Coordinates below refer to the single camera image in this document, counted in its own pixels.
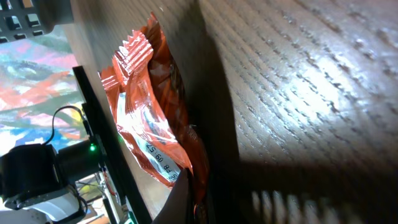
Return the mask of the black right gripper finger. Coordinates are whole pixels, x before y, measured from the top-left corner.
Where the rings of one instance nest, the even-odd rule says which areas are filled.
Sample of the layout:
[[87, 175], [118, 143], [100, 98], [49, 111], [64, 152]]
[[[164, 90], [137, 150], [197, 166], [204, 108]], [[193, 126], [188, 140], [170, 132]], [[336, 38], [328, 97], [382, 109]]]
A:
[[178, 175], [164, 207], [152, 224], [191, 224], [194, 223], [193, 196], [190, 172], [184, 169]]

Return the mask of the orange chocolate bar wrapper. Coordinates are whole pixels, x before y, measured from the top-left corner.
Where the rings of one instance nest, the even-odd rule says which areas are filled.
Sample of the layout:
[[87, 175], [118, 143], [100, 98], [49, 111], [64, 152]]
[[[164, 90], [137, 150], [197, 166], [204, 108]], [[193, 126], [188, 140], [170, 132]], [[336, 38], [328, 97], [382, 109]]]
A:
[[189, 123], [180, 70], [155, 14], [123, 41], [100, 78], [118, 133], [141, 169], [168, 188], [188, 169], [198, 210], [208, 185], [208, 157]]

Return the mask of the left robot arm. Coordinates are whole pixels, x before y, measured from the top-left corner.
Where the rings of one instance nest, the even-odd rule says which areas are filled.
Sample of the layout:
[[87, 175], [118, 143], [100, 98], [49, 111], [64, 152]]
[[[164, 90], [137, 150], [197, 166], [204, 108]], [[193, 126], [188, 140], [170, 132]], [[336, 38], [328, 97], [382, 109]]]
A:
[[25, 144], [1, 156], [1, 198], [11, 210], [34, 209], [54, 223], [78, 223], [88, 211], [76, 181], [98, 172], [101, 152], [89, 140], [56, 151]]

